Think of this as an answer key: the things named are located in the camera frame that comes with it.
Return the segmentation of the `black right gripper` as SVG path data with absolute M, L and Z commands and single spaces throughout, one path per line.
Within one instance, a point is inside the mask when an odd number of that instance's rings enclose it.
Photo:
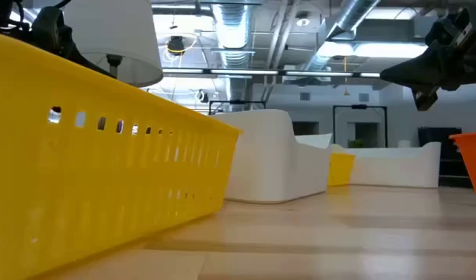
M 430 47 L 416 58 L 384 69 L 383 81 L 412 88 L 418 111 L 437 100 L 437 90 L 476 84 L 476 7 L 461 7 L 432 25 L 425 38 Z

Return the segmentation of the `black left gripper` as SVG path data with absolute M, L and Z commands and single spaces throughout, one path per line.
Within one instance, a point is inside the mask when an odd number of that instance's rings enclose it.
M 11 19 L 13 6 L 19 18 Z M 72 28 L 65 24 L 62 5 L 46 6 L 31 25 L 34 45 L 59 57 L 113 78 L 106 70 L 82 56 L 72 38 Z M 22 0 L 0 0 L 0 34 L 21 41 L 30 41 L 30 24 L 24 22 Z

